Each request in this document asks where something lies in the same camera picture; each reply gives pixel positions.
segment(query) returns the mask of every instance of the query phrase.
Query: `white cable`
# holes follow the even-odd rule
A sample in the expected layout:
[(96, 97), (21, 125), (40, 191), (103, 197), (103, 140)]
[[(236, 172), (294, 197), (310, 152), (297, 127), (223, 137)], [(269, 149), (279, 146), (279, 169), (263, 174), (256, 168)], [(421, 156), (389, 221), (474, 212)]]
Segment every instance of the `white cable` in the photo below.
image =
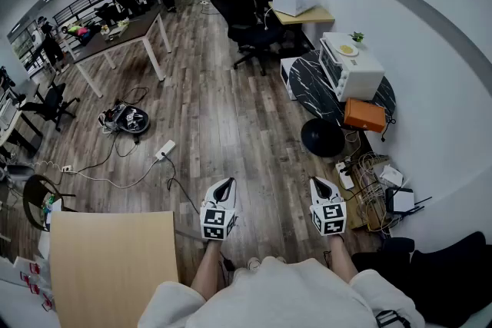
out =
[(128, 186), (118, 186), (117, 184), (114, 184), (113, 182), (111, 182), (109, 179), (88, 177), (87, 175), (84, 175), (84, 174), (82, 174), (80, 172), (76, 172), (76, 171), (67, 171), (67, 173), (68, 174), (81, 175), (82, 177), (86, 177), (87, 179), (90, 179), (91, 181), (106, 181), (106, 182), (109, 182), (110, 184), (112, 184), (113, 186), (117, 187), (118, 189), (128, 189), (129, 187), (135, 186), (138, 182), (140, 182), (142, 179), (144, 179), (147, 176), (147, 174), (150, 172), (152, 167), (154, 167), (154, 164), (157, 163), (158, 161), (159, 161), (159, 159), (155, 159), (154, 163), (152, 163), (152, 165), (148, 168), (148, 170), (145, 172), (145, 174), (138, 181), (136, 181), (132, 184), (129, 184)]

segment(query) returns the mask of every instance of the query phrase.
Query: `round table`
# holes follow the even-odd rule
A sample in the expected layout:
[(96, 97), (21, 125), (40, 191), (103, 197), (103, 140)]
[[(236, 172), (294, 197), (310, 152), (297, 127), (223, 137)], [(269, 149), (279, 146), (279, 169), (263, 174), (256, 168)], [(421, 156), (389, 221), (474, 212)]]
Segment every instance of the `round table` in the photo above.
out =
[[(323, 72), (319, 62), (319, 51), (311, 51), (299, 57), (291, 67), (289, 82), (297, 100), (318, 119), (306, 122), (301, 131), (304, 146), (321, 157), (340, 154), (345, 146), (341, 128), (362, 130), (344, 124), (345, 103), (340, 103)], [(372, 104), (383, 107), (386, 120), (396, 108), (396, 99), (390, 82), (383, 77)]]

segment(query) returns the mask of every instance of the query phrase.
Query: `extension cord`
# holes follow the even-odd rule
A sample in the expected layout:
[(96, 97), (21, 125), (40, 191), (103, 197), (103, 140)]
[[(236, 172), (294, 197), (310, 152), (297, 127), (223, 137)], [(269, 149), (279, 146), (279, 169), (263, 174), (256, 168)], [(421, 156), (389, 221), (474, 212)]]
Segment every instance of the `extension cord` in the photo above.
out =
[(175, 148), (176, 143), (173, 140), (169, 140), (168, 142), (165, 143), (165, 145), (158, 150), (158, 152), (155, 154), (155, 157), (157, 160), (162, 161), (164, 160), (165, 156), (168, 156), (171, 151)]
[(352, 181), (351, 176), (345, 174), (345, 172), (341, 172), (345, 168), (345, 163), (341, 161), (340, 163), (337, 163), (335, 165), (335, 168), (337, 169), (338, 176), (340, 177), (340, 181), (341, 184), (344, 186), (344, 189), (350, 190), (352, 187), (354, 187), (354, 182)]

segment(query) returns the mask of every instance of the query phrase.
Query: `leg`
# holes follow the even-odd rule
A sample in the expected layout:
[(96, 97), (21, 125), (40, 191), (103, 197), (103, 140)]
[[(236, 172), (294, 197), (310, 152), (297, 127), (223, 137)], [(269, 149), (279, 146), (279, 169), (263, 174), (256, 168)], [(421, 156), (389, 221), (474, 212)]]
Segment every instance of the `leg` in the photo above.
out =
[(109, 53), (105, 52), (105, 58), (106, 58), (106, 61), (108, 62), (109, 64), (109, 67), (112, 68), (113, 70), (116, 68), (116, 65), (115, 63), (113, 62), (113, 59), (111, 59), (111, 56), (109, 56)]
[(34, 126), (31, 121), (28, 119), (27, 116), (25, 116), (24, 114), (21, 114), (21, 118), (24, 120), (25, 123), (28, 124), (28, 126), (39, 136), (39, 137), (42, 137), (43, 136), (43, 133), (40, 132), (36, 126)]
[(352, 278), (358, 274), (351, 257), (348, 255), (344, 240), (338, 235), (331, 235), (328, 238), (331, 248), (332, 270), (344, 282), (350, 283)]
[(208, 243), (203, 260), (201, 260), (197, 274), (191, 284), (191, 288), (205, 300), (210, 300), (217, 293), (217, 265), (221, 256), (221, 245), (222, 243), (217, 240)]
[(159, 81), (163, 81), (164, 78), (166, 78), (166, 76), (162, 72), (161, 68), (159, 67), (159, 63), (157, 62), (157, 58), (154, 55), (154, 51), (152, 51), (150, 41), (146, 37), (144, 37), (142, 39), (142, 41), (144, 42), (144, 46), (145, 46), (145, 49), (147, 50), (148, 57), (151, 59), (152, 65), (154, 66), (155, 74), (157, 74)]
[(169, 40), (168, 40), (168, 35), (166, 35), (166, 31), (164, 29), (164, 24), (162, 23), (162, 17), (161, 14), (157, 16), (157, 22), (159, 24), (159, 29), (161, 29), (161, 36), (162, 39), (164, 40), (164, 45), (166, 46), (166, 49), (168, 50), (168, 53), (171, 53), (171, 46), (169, 45)]
[(77, 64), (76, 66), (77, 66), (78, 70), (80, 71), (80, 73), (82, 74), (82, 76), (87, 81), (87, 83), (89, 84), (89, 86), (92, 88), (92, 90), (94, 91), (94, 93), (96, 93), (96, 95), (99, 98), (101, 98), (102, 97), (101, 91), (99, 90), (98, 86), (94, 83), (94, 81), (92, 80), (92, 78), (89, 77), (89, 74), (87, 74), (87, 71), (84, 70), (84, 67), (82, 65), (80, 65), (80, 64)]

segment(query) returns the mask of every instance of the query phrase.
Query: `sneaker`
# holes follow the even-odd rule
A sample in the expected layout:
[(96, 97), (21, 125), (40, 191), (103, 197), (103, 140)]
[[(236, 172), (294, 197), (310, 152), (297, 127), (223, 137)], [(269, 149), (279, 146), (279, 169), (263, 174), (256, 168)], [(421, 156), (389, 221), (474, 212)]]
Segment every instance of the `sneaker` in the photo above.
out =
[(256, 272), (261, 265), (261, 261), (257, 257), (252, 257), (248, 261), (248, 269), (251, 272)]

